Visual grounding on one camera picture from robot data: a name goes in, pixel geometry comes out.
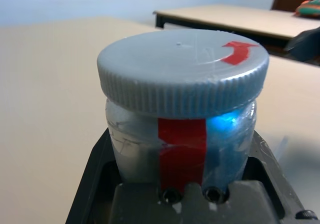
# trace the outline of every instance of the plastic jar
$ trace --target plastic jar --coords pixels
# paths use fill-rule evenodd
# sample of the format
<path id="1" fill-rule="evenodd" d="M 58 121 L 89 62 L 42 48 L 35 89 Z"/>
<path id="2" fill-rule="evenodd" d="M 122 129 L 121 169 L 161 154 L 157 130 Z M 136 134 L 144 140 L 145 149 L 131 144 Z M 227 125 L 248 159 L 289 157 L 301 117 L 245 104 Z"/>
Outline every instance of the plastic jar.
<path id="1" fill-rule="evenodd" d="M 125 182 L 225 191 L 242 178 L 269 63 L 262 46 L 221 31 L 157 31 L 109 45 L 97 63 Z"/>

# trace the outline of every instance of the red tape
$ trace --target red tape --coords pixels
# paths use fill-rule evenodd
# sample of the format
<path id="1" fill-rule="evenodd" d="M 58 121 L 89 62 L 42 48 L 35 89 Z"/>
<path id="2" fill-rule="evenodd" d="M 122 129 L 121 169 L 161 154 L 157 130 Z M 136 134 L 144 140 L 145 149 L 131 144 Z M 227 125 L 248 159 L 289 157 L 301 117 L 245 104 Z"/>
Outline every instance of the red tape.
<path id="1" fill-rule="evenodd" d="M 225 44 L 223 47 L 233 47 L 233 54 L 229 55 L 221 59 L 222 61 L 231 64 L 231 65 L 238 65 L 241 62 L 245 61 L 249 57 L 249 48 L 250 47 L 258 47 L 256 44 L 251 43 L 242 43 L 238 41 L 232 41 Z"/>
<path id="2" fill-rule="evenodd" d="M 160 152 L 161 189 L 181 193 L 190 182 L 202 184 L 207 150 L 206 120 L 158 119 L 158 137 L 166 143 Z"/>

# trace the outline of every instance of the screw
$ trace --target screw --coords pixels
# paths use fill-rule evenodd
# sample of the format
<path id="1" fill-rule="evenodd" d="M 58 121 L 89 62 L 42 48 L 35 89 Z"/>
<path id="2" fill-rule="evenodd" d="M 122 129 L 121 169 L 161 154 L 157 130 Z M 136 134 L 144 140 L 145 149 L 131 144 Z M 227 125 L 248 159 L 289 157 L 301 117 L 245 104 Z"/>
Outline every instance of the screw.
<path id="1" fill-rule="evenodd" d="M 303 220 L 318 220 L 318 217 L 313 211 L 303 210 L 298 212 L 295 215 L 295 219 L 303 219 Z"/>

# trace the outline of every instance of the chair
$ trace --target chair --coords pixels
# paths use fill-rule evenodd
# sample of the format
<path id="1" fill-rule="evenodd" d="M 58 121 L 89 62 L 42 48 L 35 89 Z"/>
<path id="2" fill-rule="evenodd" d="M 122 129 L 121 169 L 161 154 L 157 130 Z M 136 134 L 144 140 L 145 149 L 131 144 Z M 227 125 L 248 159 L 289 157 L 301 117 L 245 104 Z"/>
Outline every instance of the chair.
<path id="1" fill-rule="evenodd" d="M 285 51 L 298 61 L 314 63 L 320 57 L 320 27 L 298 34 L 288 42 Z"/>

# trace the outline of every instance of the table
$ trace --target table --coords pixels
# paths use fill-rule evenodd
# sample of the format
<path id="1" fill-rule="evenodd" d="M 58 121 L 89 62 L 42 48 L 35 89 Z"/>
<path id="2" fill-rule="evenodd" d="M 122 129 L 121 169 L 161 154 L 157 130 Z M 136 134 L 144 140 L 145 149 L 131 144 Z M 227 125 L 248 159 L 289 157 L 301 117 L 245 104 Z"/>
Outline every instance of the table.
<path id="1" fill-rule="evenodd" d="M 165 23 L 235 32 L 262 44 L 284 48 L 291 38 L 320 26 L 319 20 L 293 16 L 292 12 L 229 5 L 157 10 L 156 26 Z"/>
<path id="2" fill-rule="evenodd" d="M 3 223 L 65 222 L 107 127 L 97 55 L 116 40 L 154 30 L 107 17 L 0 29 Z M 319 76 L 318 67 L 270 57 L 256 129 L 271 148 L 284 136 L 319 147 Z"/>

